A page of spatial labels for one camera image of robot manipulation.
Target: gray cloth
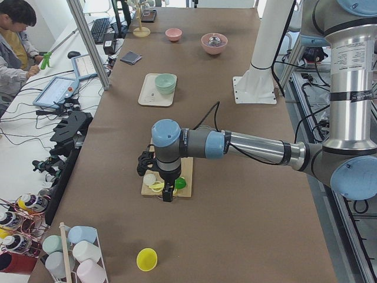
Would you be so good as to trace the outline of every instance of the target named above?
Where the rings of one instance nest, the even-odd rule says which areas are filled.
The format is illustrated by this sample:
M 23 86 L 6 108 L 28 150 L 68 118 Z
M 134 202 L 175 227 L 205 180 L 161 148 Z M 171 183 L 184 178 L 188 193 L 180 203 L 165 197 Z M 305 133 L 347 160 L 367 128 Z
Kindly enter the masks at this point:
M 29 42 L 25 32 L 19 32 L 18 35 L 29 57 L 39 54 L 38 50 Z M 17 58 L 12 47 L 0 34 L 0 95 L 15 96 L 18 93 L 22 83 L 27 80 L 27 71 L 20 68 L 21 60 Z

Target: white desk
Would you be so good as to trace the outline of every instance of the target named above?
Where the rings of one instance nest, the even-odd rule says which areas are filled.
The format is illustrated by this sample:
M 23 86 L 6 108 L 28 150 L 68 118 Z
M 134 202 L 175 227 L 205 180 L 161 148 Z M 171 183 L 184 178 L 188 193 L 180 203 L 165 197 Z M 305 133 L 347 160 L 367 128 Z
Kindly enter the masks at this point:
M 87 21 L 90 23 L 95 17 L 88 17 Z M 76 29 L 76 24 L 72 21 L 64 30 L 64 32 L 57 39 L 54 46 L 59 44 L 68 34 Z M 123 40 L 117 41 L 116 49 L 120 49 Z M 97 50 L 101 56 L 107 58 L 104 54 L 102 44 L 96 45 Z M 80 33 L 76 32 L 69 38 L 62 46 L 60 46 L 50 58 L 51 68 L 41 70 L 37 75 L 31 77 L 23 89 L 40 88 L 43 89 L 52 79 L 52 77 L 36 80 L 49 75 L 60 73 L 63 71 L 73 70 L 71 60 L 68 59 L 69 51 L 78 51 L 81 54 L 87 54 L 85 45 L 80 37 Z M 58 76 L 74 78 L 73 72 L 60 74 Z M 80 83 L 79 87 L 85 86 L 80 90 L 80 106 L 84 112 L 89 112 L 94 116 L 97 105 L 101 100 L 103 88 L 98 78 L 93 78 L 90 81 L 85 80 Z M 15 134 L 20 136 L 39 136 L 39 140 L 30 140 L 32 137 L 15 137 L 8 136 L 13 143 L 22 143 L 20 145 L 13 145 L 9 140 L 2 135 L 0 138 L 0 170 L 2 186 L 0 188 L 0 198 L 12 201 L 17 199 L 24 193 L 38 193 L 44 187 L 50 187 L 50 183 L 45 182 L 46 173 L 33 172 L 33 160 L 45 160 L 50 156 L 49 150 L 53 148 L 55 143 L 49 139 L 54 132 L 52 129 L 64 117 L 57 117 L 49 115 L 49 120 L 46 116 L 38 117 L 38 129 L 36 128 L 37 116 L 35 111 L 40 107 L 32 106 L 32 102 L 38 96 L 40 91 L 25 90 L 20 92 L 7 109 L 0 122 L 0 128 L 6 134 Z M 27 282 L 29 276 L 5 274 L 0 272 L 0 282 L 8 283 L 24 283 Z

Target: brown table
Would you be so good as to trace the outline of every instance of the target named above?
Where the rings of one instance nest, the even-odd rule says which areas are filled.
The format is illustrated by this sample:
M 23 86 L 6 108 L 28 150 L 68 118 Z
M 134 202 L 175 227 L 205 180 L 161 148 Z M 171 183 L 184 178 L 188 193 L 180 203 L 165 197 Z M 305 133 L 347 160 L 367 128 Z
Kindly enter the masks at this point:
M 303 173 L 232 155 L 195 159 L 192 198 L 140 195 L 137 157 L 159 119 L 193 127 L 220 100 L 221 129 L 293 141 L 284 99 L 234 102 L 232 77 L 249 68 L 259 22 L 254 9 L 162 8 L 145 24 L 149 37 L 127 35 L 120 56 L 132 50 L 143 59 L 116 63 L 50 231 L 61 221 L 96 227 L 110 282 L 336 282 Z M 164 36 L 171 27 L 183 31 L 178 43 Z M 221 55 L 202 50 L 208 32 L 228 37 Z M 178 76 L 171 107 L 138 105 L 148 73 Z M 158 253 L 151 272 L 135 263 L 145 247 Z M 50 280 L 38 263 L 29 282 Z

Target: keyboard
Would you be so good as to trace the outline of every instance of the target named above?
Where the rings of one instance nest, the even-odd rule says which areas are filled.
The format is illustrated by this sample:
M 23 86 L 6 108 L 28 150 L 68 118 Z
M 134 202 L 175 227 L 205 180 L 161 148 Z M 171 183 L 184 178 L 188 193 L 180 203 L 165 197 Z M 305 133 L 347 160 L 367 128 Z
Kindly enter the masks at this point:
M 94 39 L 94 43 L 101 44 L 104 42 L 104 36 L 107 32 L 109 24 L 109 18 L 101 18 L 94 21 L 93 26 L 90 30 L 90 33 L 92 34 Z

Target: person's hand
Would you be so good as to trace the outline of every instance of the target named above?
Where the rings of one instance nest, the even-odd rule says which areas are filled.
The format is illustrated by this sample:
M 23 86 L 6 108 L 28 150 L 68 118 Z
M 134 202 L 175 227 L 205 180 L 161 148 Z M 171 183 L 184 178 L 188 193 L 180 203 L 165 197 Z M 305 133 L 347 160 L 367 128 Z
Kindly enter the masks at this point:
M 26 73 L 26 78 L 29 79 L 33 75 L 36 75 L 39 73 L 39 67 L 38 65 L 34 65 L 30 67 L 30 70 Z
M 40 62 L 42 62 L 43 56 L 37 55 L 34 57 L 34 62 L 39 65 Z

